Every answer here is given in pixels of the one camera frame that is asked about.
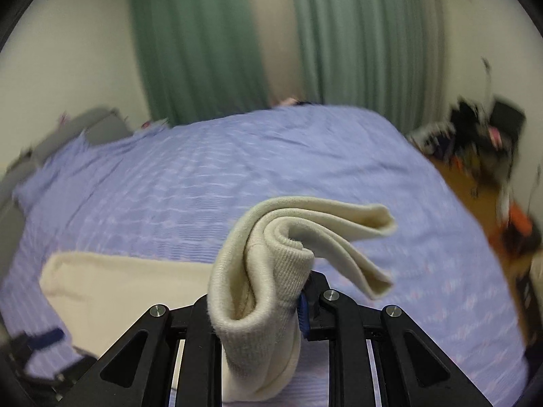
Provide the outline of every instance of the orange object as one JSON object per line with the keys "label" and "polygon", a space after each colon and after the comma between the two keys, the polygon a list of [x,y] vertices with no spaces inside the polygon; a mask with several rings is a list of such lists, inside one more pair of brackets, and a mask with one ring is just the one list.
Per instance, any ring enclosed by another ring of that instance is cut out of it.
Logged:
{"label": "orange object", "polygon": [[462,163],[459,157],[453,156],[452,160],[454,164],[456,165],[456,168],[458,168],[460,171],[464,171],[464,164]]}
{"label": "orange object", "polygon": [[533,224],[529,217],[513,202],[509,208],[509,222],[513,224],[519,233],[524,237],[528,237],[533,229]]}

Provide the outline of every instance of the fabric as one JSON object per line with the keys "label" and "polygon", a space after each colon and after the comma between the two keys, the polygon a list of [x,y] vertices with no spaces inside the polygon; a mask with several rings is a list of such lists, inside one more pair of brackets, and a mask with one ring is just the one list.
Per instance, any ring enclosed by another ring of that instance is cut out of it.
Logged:
{"label": "fabric", "polygon": [[300,353],[296,306],[315,256],[372,299],[392,280],[348,240],[389,235],[395,223],[379,205],[315,197],[277,197],[235,224],[213,265],[207,305],[224,347],[223,401],[264,401],[294,375]]}
{"label": "fabric", "polygon": [[[56,168],[43,167],[27,182]],[[314,269],[358,304],[398,304],[495,407],[515,403],[526,383],[524,345],[482,229],[393,125],[359,108],[276,108],[151,130],[72,155],[26,216],[0,287],[5,325],[12,335],[63,326],[39,287],[54,252],[212,263],[246,211],[282,195],[385,205],[397,231],[352,243],[390,271],[395,285],[384,298],[368,299],[327,262],[317,259]],[[77,359],[65,341],[34,357],[28,370],[50,376]],[[291,383],[266,405],[328,406],[328,365],[327,344],[302,341]]]}
{"label": "fabric", "polygon": [[443,134],[454,138],[454,133],[455,128],[451,122],[433,122],[408,133],[406,139],[423,154],[432,155],[437,145],[436,137]]}
{"label": "fabric", "polygon": [[294,2],[310,101],[367,107],[404,133],[442,116],[440,0]]}
{"label": "fabric", "polygon": [[248,0],[131,0],[131,11],[154,120],[186,124],[268,105]]}
{"label": "fabric", "polygon": [[[151,306],[190,306],[207,293],[211,265],[145,260],[90,252],[53,254],[40,288],[70,331],[72,346],[102,356]],[[173,375],[177,387],[183,356]]]}

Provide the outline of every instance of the purple bedsheet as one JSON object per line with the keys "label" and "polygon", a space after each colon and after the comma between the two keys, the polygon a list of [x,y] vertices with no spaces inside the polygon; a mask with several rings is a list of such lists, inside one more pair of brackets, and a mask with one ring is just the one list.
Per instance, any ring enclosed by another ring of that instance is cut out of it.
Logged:
{"label": "purple bedsheet", "polygon": [[[355,243],[392,273],[386,298],[367,300],[322,260],[316,269],[359,303],[403,307],[493,405],[514,404],[526,380],[523,344],[481,228],[389,122],[357,108],[280,108],[99,147],[70,142],[15,193],[27,219],[0,289],[6,327],[63,327],[38,283],[54,251],[209,263],[246,210],[280,195],[388,206],[397,232]],[[51,375],[74,359],[66,341],[29,368]],[[327,346],[304,342],[293,381],[266,404],[327,405],[327,366]]]}

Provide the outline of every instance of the cream towel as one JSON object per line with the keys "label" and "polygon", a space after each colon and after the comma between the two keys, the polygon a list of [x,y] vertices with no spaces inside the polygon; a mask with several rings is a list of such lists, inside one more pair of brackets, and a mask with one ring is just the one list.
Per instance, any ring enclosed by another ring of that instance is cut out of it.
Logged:
{"label": "cream towel", "polygon": [[[102,356],[155,304],[190,306],[207,292],[212,265],[89,252],[53,254],[40,287],[72,337],[72,346]],[[177,387],[183,351],[173,377]]]}
{"label": "cream towel", "polygon": [[389,276],[348,241],[395,228],[382,205],[313,197],[269,199],[238,220],[217,255],[207,292],[226,355],[224,402],[267,400],[290,381],[300,352],[295,310],[315,257],[327,258],[370,298],[390,289]]}

